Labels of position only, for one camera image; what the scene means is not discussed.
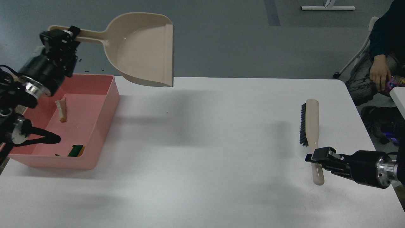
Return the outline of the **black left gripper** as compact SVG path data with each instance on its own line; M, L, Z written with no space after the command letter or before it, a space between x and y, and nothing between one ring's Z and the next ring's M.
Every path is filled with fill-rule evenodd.
M26 93L33 97L54 96L66 77L72 77L77 62L76 38L81 29L70 26L68 32L51 30L40 33L44 47L19 71Z

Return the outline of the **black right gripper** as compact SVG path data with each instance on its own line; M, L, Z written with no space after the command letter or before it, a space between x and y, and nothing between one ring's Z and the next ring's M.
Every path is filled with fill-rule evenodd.
M344 154L338 154L328 146L307 154L305 161L318 164L313 167L370 187L386 189L394 181L399 181L399 164L385 152L359 150L345 158ZM343 166L349 166L350 170L334 168Z

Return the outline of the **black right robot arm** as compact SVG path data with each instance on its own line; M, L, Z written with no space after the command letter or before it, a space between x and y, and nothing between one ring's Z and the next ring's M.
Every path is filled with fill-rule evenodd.
M385 152L367 150L338 154L328 146L307 154L305 161L361 185L386 189L393 181L404 184L404 156L393 160Z

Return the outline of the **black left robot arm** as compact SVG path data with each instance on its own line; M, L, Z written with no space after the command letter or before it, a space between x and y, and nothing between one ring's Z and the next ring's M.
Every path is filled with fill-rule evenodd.
M16 146L61 141L59 135L34 127L32 121L16 112L16 107L36 108L42 95L55 95L65 78L73 76L80 31L75 26L44 31L40 33L44 47L38 56L30 58L19 71L1 65L1 162Z

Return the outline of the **person's right hand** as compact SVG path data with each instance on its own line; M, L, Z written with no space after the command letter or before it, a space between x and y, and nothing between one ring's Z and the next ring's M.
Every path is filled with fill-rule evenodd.
M386 55L381 54L373 58L369 78L375 84L378 92L384 91L386 82L391 79L391 71L386 61Z

